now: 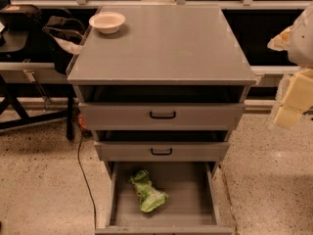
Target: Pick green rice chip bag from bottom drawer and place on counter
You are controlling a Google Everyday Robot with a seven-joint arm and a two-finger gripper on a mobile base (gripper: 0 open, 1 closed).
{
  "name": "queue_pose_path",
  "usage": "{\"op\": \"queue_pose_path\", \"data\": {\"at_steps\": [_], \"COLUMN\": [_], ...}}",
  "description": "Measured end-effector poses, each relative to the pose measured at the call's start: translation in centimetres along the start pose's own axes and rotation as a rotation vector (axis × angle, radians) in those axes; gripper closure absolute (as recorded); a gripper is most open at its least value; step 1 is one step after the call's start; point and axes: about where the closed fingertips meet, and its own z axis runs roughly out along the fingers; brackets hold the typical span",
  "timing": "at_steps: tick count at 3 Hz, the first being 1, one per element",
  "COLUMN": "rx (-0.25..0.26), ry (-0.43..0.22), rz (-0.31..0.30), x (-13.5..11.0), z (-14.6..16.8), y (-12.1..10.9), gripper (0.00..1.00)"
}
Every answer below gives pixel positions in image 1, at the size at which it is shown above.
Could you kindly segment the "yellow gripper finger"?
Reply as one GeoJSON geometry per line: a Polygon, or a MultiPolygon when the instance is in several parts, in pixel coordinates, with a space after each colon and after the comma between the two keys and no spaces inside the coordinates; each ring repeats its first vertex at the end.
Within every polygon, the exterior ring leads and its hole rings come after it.
{"type": "Polygon", "coordinates": [[[285,28],[268,42],[267,47],[274,51],[288,51],[290,48],[290,34],[291,28],[285,28]]]}
{"type": "Polygon", "coordinates": [[[291,77],[291,82],[273,123],[281,128],[291,128],[312,106],[313,70],[298,71],[291,77]]]}

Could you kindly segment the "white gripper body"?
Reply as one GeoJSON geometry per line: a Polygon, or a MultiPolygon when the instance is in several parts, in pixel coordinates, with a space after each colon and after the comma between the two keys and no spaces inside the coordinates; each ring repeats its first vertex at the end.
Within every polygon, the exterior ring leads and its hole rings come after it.
{"type": "Polygon", "coordinates": [[[313,68],[313,3],[291,26],[289,60],[302,68],[313,68]]]}

